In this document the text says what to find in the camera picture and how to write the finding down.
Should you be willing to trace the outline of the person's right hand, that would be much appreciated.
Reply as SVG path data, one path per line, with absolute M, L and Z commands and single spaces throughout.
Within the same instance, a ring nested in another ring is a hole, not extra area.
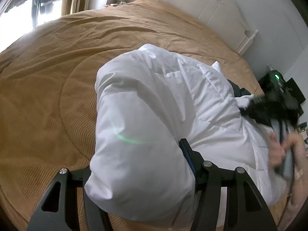
M 269 149 L 269 166 L 277 168 L 282 164 L 286 157 L 286 152 L 289 149 L 294 151 L 295 166 L 299 176 L 307 176 L 307 158 L 305 143 L 302 136 L 297 132 L 290 132 L 282 143 L 277 141 L 276 135 L 270 134 L 270 149 Z

